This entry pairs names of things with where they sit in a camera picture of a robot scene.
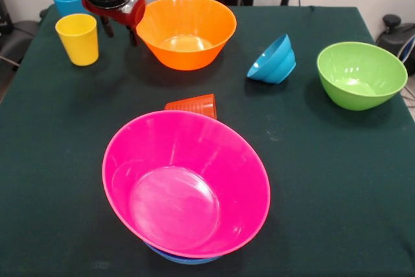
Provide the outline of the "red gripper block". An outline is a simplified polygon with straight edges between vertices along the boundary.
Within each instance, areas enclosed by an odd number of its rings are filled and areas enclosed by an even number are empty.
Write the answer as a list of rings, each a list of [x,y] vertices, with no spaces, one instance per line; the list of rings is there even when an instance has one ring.
[[[114,32],[110,24],[110,20],[114,20],[118,22],[118,24],[128,28],[130,43],[132,45],[138,44],[139,38],[135,27],[141,21],[145,13],[145,0],[128,0],[125,4],[112,8],[95,6],[89,0],[82,0],[82,4],[86,10],[100,17],[102,27],[109,38],[114,37]]]

